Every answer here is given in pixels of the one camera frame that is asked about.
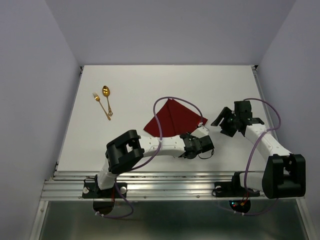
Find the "white table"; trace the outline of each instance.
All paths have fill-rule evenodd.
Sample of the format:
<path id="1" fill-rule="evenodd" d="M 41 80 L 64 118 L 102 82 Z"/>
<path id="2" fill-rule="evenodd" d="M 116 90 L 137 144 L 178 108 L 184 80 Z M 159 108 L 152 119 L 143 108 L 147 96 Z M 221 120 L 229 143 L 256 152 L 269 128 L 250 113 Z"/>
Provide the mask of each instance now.
<path id="1" fill-rule="evenodd" d="M 93 97 L 93 92 L 97 92 L 108 109 L 107 99 L 102 95 L 104 85 L 111 92 L 111 121 Z M 208 119 L 206 126 L 215 153 L 206 160 L 157 156 L 139 172 L 234 172 L 245 169 L 252 143 L 241 133 L 232 138 L 225 136 L 220 133 L 220 127 L 210 124 L 223 107 L 233 109 L 234 101 L 260 98 L 251 66 L 86 65 L 56 172 L 76 176 L 77 172 L 100 171 L 108 142 L 131 129 L 137 130 L 139 135 L 149 136 L 143 128 L 153 117 L 154 102 L 164 96 L 183 98 L 201 109 Z M 157 111 L 165 102 L 158 104 Z M 263 105 L 258 101 L 251 101 L 251 105 L 253 116 L 261 118 L 268 126 Z M 192 106 L 186 106 L 197 112 Z M 256 152 L 250 169 L 263 171 L 265 164 Z"/>

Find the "gold spoon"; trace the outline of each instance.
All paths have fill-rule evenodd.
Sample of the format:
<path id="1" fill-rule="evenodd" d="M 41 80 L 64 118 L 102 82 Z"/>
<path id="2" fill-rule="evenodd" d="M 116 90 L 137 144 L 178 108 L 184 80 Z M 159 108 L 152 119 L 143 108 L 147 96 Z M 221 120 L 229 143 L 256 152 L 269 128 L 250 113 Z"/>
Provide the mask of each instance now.
<path id="1" fill-rule="evenodd" d="M 102 106 L 101 102 L 100 102 L 100 97 L 98 96 L 98 94 L 96 92 L 93 93 L 94 99 L 100 103 L 100 106 L 102 107 L 106 117 L 109 119 L 109 121 L 111 120 L 111 118 L 109 117 L 107 111 L 105 110 L 104 106 Z"/>
<path id="2" fill-rule="evenodd" d="M 113 112 L 111 111 L 111 107 L 110 107 L 110 104 L 109 104 L 109 98 L 108 98 L 110 96 L 110 89 L 107 86 L 103 86 L 102 94 L 103 94 L 103 96 L 106 97 L 106 100 L 108 101 L 109 116 L 112 116 Z"/>

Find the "fork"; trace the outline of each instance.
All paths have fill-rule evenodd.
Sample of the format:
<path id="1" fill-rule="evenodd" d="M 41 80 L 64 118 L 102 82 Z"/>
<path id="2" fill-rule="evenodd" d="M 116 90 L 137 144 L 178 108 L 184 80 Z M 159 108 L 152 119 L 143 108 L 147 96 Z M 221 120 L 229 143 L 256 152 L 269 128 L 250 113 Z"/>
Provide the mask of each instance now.
<path id="1" fill-rule="evenodd" d="M 101 105 L 101 107 L 102 107 L 102 109 L 103 109 L 103 111 L 104 111 L 104 113 L 105 113 L 106 117 L 107 117 L 107 118 L 108 118 L 108 120 L 110 121 L 110 120 L 111 120 L 111 118 L 110 118 L 109 114 L 107 113 L 107 111 L 105 110 L 104 106 L 102 106 L 102 104 L 101 104 L 101 102 L 100 102 L 100 97 L 98 96 L 98 94 L 97 94 L 96 92 L 94 92 L 94 93 L 93 93 L 93 96 L 94 96 L 94 99 L 95 99 L 97 102 L 99 102 L 99 103 L 100 103 L 100 105 Z"/>

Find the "screw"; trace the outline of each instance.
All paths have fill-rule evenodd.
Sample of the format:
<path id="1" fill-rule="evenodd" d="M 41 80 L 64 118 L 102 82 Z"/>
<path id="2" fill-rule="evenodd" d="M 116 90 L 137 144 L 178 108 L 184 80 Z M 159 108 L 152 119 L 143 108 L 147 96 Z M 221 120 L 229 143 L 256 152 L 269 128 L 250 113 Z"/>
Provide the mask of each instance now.
<path id="1" fill-rule="evenodd" d="M 127 192 L 126 187 L 125 187 L 125 186 L 122 186 L 122 187 L 120 188 L 120 193 L 125 194 L 126 192 Z"/>
<path id="2" fill-rule="evenodd" d="M 216 191 L 217 193 L 221 193 L 221 192 L 222 192 L 221 186 L 216 186 L 216 187 L 215 187 L 215 191 Z"/>

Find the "spoon bowl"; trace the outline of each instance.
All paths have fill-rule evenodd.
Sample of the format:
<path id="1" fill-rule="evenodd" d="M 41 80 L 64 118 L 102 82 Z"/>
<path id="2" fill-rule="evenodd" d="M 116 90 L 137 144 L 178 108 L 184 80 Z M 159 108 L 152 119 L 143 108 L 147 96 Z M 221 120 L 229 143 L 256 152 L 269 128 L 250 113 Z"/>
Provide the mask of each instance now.
<path id="1" fill-rule="evenodd" d="M 113 112 L 111 110 L 110 104 L 109 104 L 109 96 L 110 96 L 110 89 L 107 86 L 103 86 L 102 88 L 102 94 L 103 96 L 106 97 L 106 100 L 108 101 L 108 111 L 109 111 L 109 116 L 113 115 Z"/>

